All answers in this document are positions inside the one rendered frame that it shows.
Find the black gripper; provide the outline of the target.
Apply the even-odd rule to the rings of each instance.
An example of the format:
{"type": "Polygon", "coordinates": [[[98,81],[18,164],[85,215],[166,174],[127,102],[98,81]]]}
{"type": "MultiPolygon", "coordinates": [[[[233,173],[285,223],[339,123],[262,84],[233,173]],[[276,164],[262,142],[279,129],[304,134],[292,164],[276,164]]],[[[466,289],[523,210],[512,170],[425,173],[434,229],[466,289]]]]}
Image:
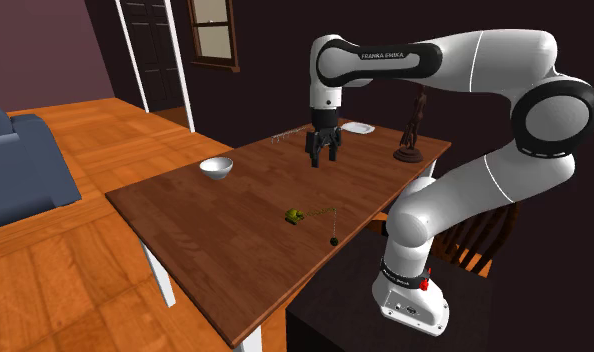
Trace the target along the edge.
{"type": "Polygon", "coordinates": [[[315,128],[314,132],[306,134],[305,151],[311,159],[313,168],[319,167],[319,154],[324,146],[329,147],[329,160],[337,160],[337,152],[342,145],[342,134],[338,128],[339,113],[337,109],[311,109],[311,122],[315,128]]]}

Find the white plate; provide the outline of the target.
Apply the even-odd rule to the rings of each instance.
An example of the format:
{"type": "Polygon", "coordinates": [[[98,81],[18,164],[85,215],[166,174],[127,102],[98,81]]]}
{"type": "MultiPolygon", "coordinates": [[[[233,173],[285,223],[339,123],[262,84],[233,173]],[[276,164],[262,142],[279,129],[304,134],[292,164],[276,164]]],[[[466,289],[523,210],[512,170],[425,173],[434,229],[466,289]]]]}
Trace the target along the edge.
{"type": "Polygon", "coordinates": [[[375,127],[361,122],[347,122],[341,126],[341,129],[355,134],[369,134],[375,130],[375,127]]]}

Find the dark brown figure statue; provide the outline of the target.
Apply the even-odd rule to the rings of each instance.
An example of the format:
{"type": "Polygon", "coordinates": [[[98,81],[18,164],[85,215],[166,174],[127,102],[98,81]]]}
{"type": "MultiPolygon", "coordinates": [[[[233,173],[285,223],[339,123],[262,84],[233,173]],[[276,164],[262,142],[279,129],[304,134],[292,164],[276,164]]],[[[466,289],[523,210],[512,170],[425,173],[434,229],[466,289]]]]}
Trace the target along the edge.
{"type": "Polygon", "coordinates": [[[399,142],[399,148],[393,153],[395,159],[406,163],[418,163],[423,160],[421,152],[415,145],[418,139],[418,128],[423,119],[423,109],[425,104],[425,87],[421,86],[419,94],[414,101],[412,118],[406,124],[403,136],[399,142]]]}

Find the white bowl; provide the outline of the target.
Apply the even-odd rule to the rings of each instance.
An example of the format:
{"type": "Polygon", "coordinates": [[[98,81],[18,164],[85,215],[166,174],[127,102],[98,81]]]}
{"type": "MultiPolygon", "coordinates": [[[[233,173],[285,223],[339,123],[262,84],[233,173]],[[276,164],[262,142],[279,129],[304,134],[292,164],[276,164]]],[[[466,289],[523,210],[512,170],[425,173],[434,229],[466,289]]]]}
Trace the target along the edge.
{"type": "Polygon", "coordinates": [[[202,161],[199,168],[212,180],[224,179],[232,170],[233,161],[228,157],[213,157],[202,161]]]}

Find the wooden table with white legs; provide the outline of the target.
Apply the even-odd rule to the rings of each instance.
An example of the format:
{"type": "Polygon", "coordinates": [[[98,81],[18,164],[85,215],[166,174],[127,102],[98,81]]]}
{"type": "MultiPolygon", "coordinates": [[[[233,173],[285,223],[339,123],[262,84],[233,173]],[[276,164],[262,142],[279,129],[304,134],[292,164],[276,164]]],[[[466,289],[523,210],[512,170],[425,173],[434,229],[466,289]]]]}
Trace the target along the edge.
{"type": "Polygon", "coordinates": [[[344,133],[336,161],[313,168],[305,136],[263,139],[229,150],[221,180],[198,163],[107,193],[137,234],[166,301],[179,287],[233,352],[262,352],[262,323],[338,251],[332,213],[285,221],[291,208],[337,209],[336,237],[348,243],[449,148],[420,137],[419,163],[393,157],[396,130],[344,133]]]}

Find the dark robot stand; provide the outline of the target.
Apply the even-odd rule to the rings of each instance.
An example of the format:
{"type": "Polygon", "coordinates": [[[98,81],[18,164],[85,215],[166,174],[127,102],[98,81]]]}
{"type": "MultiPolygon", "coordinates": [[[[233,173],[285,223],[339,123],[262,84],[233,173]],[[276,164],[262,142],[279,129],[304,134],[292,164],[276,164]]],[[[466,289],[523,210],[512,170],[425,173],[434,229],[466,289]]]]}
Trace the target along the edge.
{"type": "Polygon", "coordinates": [[[489,352],[491,283],[433,256],[430,284],[451,308],[442,335],[382,315],[372,284],[386,242],[364,229],[314,275],[286,309],[287,352],[489,352]]]}

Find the brown wooden chair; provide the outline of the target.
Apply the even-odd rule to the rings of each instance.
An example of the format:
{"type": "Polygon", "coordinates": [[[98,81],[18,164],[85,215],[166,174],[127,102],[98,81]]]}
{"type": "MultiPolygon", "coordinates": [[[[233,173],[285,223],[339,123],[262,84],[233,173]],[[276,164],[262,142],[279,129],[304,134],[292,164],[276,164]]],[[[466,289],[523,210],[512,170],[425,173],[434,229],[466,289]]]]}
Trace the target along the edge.
{"type": "Polygon", "coordinates": [[[493,257],[516,224],[520,202],[486,211],[436,235],[430,254],[487,278],[493,257]]]}

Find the blue sofa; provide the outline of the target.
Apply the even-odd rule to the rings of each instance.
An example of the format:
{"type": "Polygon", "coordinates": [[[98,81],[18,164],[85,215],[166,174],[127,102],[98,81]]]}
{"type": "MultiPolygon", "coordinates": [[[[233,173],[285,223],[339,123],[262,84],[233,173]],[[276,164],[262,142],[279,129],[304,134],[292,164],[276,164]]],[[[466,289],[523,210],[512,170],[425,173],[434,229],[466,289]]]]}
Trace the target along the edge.
{"type": "Polygon", "coordinates": [[[45,121],[0,109],[0,227],[80,199],[45,121]]]}

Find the window with brown frame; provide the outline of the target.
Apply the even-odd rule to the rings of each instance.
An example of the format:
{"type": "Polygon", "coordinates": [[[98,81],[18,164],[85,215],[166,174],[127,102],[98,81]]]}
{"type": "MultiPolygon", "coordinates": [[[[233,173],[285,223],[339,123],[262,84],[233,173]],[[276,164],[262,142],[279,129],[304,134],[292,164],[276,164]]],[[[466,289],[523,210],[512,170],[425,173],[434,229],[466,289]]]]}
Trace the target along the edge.
{"type": "Polygon", "coordinates": [[[192,64],[240,71],[233,0],[187,0],[194,43],[192,64]]]}

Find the dark door with white frame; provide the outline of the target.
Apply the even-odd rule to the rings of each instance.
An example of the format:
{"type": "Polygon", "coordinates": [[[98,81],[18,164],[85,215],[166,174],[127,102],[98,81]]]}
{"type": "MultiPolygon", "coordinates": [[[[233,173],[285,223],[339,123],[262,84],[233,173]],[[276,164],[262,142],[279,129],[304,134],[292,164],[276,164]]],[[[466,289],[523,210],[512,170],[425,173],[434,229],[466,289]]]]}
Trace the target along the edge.
{"type": "Polygon", "coordinates": [[[114,0],[141,104],[193,132],[191,107],[168,0],[114,0]]]}

